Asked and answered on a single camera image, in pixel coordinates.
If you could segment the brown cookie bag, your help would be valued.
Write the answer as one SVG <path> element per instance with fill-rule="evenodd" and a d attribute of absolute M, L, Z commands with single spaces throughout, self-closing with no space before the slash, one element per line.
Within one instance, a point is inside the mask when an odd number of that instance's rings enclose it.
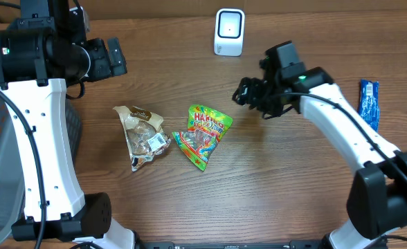
<path fill-rule="evenodd" d="M 135 106 L 117 106 L 113 110 L 123 126 L 133 172 L 165 153 L 171 138 L 163 131 L 162 116 Z"/>

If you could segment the green Haribo candy bag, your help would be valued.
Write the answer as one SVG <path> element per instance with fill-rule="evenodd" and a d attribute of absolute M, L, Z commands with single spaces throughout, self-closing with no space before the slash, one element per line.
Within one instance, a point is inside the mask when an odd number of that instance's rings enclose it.
<path fill-rule="evenodd" d="M 233 119 L 218 110 L 201 104 L 188 109 L 186 131 L 173 131 L 180 150 L 201 171 L 205 171 L 211 153 L 230 129 Z"/>

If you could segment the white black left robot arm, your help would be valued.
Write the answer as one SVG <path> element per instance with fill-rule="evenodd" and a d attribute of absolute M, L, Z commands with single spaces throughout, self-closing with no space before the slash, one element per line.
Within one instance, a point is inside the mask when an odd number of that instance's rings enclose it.
<path fill-rule="evenodd" d="M 71 242 L 75 248 L 136 247 L 111 215 L 104 192 L 85 194 L 73 166 L 67 89 L 127 72 L 119 41 L 87 39 L 88 19 L 68 1 L 22 0 L 20 18 L 0 31 L 0 98 L 15 129 L 25 183 L 16 241 Z"/>

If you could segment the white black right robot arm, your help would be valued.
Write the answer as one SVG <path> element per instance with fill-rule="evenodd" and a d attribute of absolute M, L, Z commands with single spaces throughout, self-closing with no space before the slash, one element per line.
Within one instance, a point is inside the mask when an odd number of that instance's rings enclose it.
<path fill-rule="evenodd" d="M 232 99 L 267 120 L 294 109 L 312 122 L 343 157 L 353 182 L 348 220 L 319 248 L 387 248 L 407 226 L 407 151 L 379 135 L 350 105 L 321 67 L 306 69 L 291 41 L 260 60 L 261 79 L 242 78 Z"/>

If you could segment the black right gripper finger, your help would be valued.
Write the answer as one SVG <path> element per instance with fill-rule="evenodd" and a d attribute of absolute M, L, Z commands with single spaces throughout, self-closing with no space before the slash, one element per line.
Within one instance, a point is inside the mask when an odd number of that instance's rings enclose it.
<path fill-rule="evenodd" d="M 244 106 L 247 104 L 247 96 L 240 90 L 236 90 L 232 96 L 232 101 L 238 105 Z"/>
<path fill-rule="evenodd" d="M 252 85 L 251 78 L 249 77 L 242 78 L 234 95 L 248 95 L 248 90 L 251 85 Z"/>

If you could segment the blue Oreo packet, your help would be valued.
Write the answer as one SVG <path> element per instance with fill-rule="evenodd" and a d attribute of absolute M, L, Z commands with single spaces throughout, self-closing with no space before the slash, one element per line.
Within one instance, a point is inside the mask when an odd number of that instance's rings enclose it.
<path fill-rule="evenodd" d="M 359 115 L 375 130 L 379 130 L 379 82 L 361 79 Z"/>

